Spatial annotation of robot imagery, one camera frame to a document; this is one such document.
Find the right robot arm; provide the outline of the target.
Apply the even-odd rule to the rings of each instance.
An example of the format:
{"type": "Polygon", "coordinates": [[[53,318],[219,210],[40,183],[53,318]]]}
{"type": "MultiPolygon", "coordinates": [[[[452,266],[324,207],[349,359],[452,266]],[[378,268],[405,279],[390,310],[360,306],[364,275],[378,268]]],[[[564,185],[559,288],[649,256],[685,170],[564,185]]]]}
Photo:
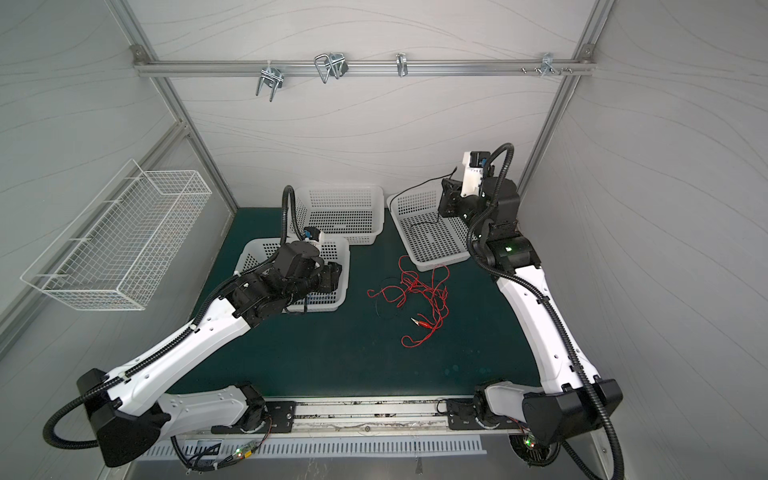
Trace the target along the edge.
{"type": "Polygon", "coordinates": [[[462,179],[448,176],[441,181],[438,214],[466,225],[467,252],[512,308],[534,356],[539,384],[486,383],[476,388],[470,400],[446,400],[442,413],[455,430],[512,427],[513,451],[528,466],[543,468],[566,452],[589,479],[597,478],[597,473],[569,441],[602,430],[612,465],[608,476],[623,479],[623,451],[611,421],[623,392],[616,380],[598,372],[579,347],[549,292],[536,250],[518,228],[521,200],[508,177],[513,157],[510,143],[492,152],[465,153],[462,179]]]}

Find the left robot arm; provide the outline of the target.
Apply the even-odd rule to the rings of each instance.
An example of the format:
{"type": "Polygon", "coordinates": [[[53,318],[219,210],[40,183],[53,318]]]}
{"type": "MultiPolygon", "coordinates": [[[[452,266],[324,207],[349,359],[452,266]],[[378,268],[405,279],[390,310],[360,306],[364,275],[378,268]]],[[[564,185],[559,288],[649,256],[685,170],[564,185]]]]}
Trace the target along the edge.
{"type": "Polygon", "coordinates": [[[181,396],[167,391],[264,320],[310,294],[336,290],[343,268],[321,258],[323,239],[318,228],[299,227],[295,191],[286,186],[277,250],[221,282],[194,317],[136,359],[110,371],[92,369],[83,374],[77,381],[79,396],[44,424],[44,441],[60,450],[97,448],[105,465],[113,468],[169,439],[187,469],[203,471],[197,457],[184,454],[180,434],[206,427],[269,434],[268,404],[249,382],[181,396]]]}

